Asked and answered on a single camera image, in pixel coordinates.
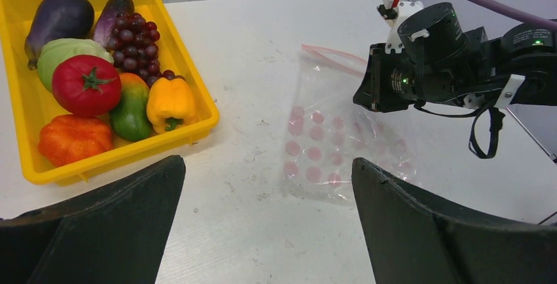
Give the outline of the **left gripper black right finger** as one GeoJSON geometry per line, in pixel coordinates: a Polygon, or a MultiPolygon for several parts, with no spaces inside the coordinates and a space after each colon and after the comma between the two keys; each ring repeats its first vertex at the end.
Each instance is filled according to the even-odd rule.
{"type": "Polygon", "coordinates": [[[377,283],[555,283],[556,227],[444,199],[364,158],[351,182],[377,283]]]}

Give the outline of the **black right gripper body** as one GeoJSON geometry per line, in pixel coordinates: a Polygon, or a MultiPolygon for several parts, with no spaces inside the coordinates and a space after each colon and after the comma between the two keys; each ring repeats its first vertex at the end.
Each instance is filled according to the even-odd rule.
{"type": "Polygon", "coordinates": [[[353,103],[372,112],[396,112],[438,103],[477,107],[470,94],[496,91],[489,78],[489,44],[483,28],[463,32],[449,2],[426,7],[394,30],[394,43],[370,46],[367,70],[353,103]]]}

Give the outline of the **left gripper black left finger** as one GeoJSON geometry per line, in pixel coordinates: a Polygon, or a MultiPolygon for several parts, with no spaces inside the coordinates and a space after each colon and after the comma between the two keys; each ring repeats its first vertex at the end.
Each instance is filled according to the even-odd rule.
{"type": "Polygon", "coordinates": [[[2,283],[154,283],[185,180],[177,155],[1,220],[2,283]]]}

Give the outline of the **orange pumpkin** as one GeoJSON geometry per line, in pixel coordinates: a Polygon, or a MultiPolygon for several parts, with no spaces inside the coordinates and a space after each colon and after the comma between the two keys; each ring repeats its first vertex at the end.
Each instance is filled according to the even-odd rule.
{"type": "Polygon", "coordinates": [[[60,115],[42,127],[37,148],[53,166],[61,167],[112,150],[113,134],[97,117],[60,115]]]}

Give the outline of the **green orange mango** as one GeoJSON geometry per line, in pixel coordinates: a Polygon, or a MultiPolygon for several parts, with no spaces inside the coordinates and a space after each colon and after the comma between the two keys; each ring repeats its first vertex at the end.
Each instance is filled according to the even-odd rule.
{"type": "Polygon", "coordinates": [[[118,105],[109,112],[110,126],[114,133],[126,141],[137,142],[150,137],[152,124],[146,106],[150,89],[136,74],[120,74],[122,83],[118,105]]]}

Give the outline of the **clear zip top bag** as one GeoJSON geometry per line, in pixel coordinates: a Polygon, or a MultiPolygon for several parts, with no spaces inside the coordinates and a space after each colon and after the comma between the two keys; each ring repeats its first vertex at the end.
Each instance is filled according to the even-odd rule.
{"type": "Polygon", "coordinates": [[[366,61],[314,45],[302,45],[299,60],[283,150],[283,191],[316,201],[352,203],[351,169],[358,157],[417,182],[410,114],[371,112],[353,102],[366,61]]]}

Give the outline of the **yellow bell pepper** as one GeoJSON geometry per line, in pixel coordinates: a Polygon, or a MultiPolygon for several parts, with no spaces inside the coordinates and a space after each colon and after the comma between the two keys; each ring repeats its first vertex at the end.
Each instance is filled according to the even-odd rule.
{"type": "Polygon", "coordinates": [[[165,133],[197,121],[198,108],[189,84],[180,76],[160,78],[150,89],[147,117],[156,133],[165,133]]]}

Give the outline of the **red tomato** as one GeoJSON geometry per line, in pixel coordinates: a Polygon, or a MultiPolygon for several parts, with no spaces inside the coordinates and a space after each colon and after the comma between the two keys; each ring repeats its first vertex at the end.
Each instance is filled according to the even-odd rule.
{"type": "Polygon", "coordinates": [[[93,55],[76,55],[53,72],[52,94],[66,111],[81,117],[106,114],[120,101],[122,82],[112,63],[93,55]]]}

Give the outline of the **yellow plastic tray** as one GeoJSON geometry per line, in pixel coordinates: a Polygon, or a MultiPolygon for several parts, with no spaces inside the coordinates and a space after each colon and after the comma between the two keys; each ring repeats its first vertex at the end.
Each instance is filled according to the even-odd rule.
{"type": "MultiPolygon", "coordinates": [[[[108,0],[88,0],[100,13],[108,0]]],[[[219,112],[199,75],[162,0],[132,0],[136,10],[158,25],[162,40],[160,61],[173,70],[179,82],[192,92],[185,98],[192,105],[195,119],[162,134],[132,143],[116,137],[114,148],[107,153],[86,158],[67,166],[53,166],[38,151],[39,132],[53,118],[65,113],[54,97],[42,86],[36,72],[28,69],[24,41],[35,12],[42,0],[1,0],[1,44],[5,75],[12,104],[20,167],[32,184],[69,185],[140,161],[155,154],[194,143],[210,134],[219,120],[219,112]]]]}

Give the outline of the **pale green cabbage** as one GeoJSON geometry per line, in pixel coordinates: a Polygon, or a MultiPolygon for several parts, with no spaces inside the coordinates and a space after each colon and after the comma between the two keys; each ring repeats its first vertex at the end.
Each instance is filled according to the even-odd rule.
{"type": "Polygon", "coordinates": [[[61,38],[50,41],[43,46],[37,62],[39,79],[49,93],[52,92],[52,77],[56,67],[77,55],[92,55],[114,63],[112,55],[92,39],[61,38]]]}

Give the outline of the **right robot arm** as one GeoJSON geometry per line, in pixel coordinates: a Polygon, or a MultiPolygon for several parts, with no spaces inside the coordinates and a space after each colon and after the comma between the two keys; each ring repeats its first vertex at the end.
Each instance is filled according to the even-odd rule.
{"type": "Polygon", "coordinates": [[[476,109],[487,103],[556,104],[556,32],[529,24],[489,39],[464,32],[448,2],[420,9],[371,45],[353,102],[373,112],[426,103],[476,109]]]}

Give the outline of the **dark red grape bunch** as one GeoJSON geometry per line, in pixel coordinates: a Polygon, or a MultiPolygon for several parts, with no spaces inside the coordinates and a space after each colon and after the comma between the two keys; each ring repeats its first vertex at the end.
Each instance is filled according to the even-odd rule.
{"type": "Polygon", "coordinates": [[[162,68],[157,42],[161,35],[153,21],[147,21],[137,12],[119,12],[110,29],[108,50],[112,53],[114,67],[140,77],[151,87],[156,80],[173,80],[179,75],[162,68]]]}

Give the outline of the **dark purple round eggplant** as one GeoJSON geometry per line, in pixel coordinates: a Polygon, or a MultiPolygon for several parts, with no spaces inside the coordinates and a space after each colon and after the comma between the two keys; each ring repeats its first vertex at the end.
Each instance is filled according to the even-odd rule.
{"type": "Polygon", "coordinates": [[[88,0],[42,0],[24,43],[28,69],[37,68],[45,44],[60,38],[85,38],[94,20],[95,11],[88,0]]]}

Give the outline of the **slim purple eggplant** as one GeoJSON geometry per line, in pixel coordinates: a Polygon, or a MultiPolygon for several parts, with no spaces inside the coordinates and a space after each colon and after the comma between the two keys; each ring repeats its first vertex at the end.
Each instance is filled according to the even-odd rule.
{"type": "Polygon", "coordinates": [[[105,4],[93,32],[93,40],[107,48],[117,15],[132,14],[135,4],[132,0],[108,0],[105,4]]]}

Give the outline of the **aluminium frame rail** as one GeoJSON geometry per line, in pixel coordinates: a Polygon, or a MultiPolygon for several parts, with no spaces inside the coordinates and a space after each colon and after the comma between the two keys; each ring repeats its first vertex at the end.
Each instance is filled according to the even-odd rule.
{"type": "Polygon", "coordinates": [[[535,136],[534,134],[528,130],[528,128],[525,126],[525,124],[523,122],[520,121],[520,119],[518,118],[518,116],[515,114],[515,112],[510,108],[507,107],[506,111],[513,117],[513,119],[520,125],[520,127],[524,130],[524,132],[526,132],[526,134],[528,134],[528,136],[536,143],[536,145],[549,157],[549,159],[551,159],[551,161],[553,161],[553,163],[556,163],[556,155],[552,152],[550,152],[535,136]]]}

